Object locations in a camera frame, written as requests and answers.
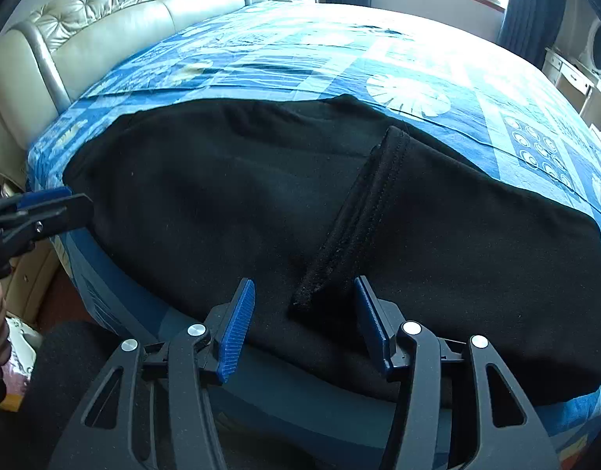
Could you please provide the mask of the black pants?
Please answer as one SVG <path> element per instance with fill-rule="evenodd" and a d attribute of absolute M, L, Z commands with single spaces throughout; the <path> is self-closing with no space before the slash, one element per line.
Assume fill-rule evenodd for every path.
<path fill-rule="evenodd" d="M 529 399 L 601 386 L 601 232 L 350 96 L 195 100 L 119 117 L 70 159 L 123 272 L 196 319 L 242 278 L 247 341 L 372 398 L 354 279 L 439 337 L 486 336 Z"/>

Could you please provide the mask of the white tufted leather headboard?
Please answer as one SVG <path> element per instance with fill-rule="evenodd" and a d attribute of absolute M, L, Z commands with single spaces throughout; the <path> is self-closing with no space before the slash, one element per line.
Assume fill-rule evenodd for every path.
<path fill-rule="evenodd" d="M 50 0 L 0 36 L 0 151 L 25 150 L 127 57 L 266 0 Z"/>

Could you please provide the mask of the blue patterned bed sheet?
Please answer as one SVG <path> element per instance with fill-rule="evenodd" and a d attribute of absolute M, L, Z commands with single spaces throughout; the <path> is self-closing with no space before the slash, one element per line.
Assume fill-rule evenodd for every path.
<path fill-rule="evenodd" d="M 159 40 L 111 69 L 29 151 L 34 190 L 66 186 L 63 172 L 119 117 L 195 100 L 301 102 L 350 96 L 423 130 L 496 181 L 591 217 L 601 232 L 601 141 L 536 67 L 486 40 L 417 16 L 362 6 L 266 2 Z M 91 226 L 65 247 L 84 304 L 102 327 L 163 340 L 196 319 L 130 277 Z M 331 423 L 376 412 L 386 432 L 394 400 L 332 385 L 251 346 L 224 395 L 279 430 L 299 418 Z M 558 451 L 601 429 L 601 386 L 533 403 Z"/>

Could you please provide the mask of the white dressing table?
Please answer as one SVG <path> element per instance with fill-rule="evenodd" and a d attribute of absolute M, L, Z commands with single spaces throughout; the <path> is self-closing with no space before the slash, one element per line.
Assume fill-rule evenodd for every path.
<path fill-rule="evenodd" d="M 542 72 L 601 138 L 601 80 L 597 75 L 549 48 L 545 49 Z"/>

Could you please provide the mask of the white oval vanity mirror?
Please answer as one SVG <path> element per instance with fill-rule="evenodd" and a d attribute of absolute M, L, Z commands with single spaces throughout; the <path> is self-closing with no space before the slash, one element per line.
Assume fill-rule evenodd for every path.
<path fill-rule="evenodd" d="M 590 25 L 586 45 L 579 60 L 590 71 L 601 75 L 601 21 L 599 18 L 594 19 Z"/>

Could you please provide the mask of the right blue curtain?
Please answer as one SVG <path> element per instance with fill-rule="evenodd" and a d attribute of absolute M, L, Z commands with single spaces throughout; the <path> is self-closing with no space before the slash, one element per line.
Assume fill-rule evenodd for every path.
<path fill-rule="evenodd" d="M 567 0 L 509 0 L 497 44 L 537 69 L 557 37 Z"/>

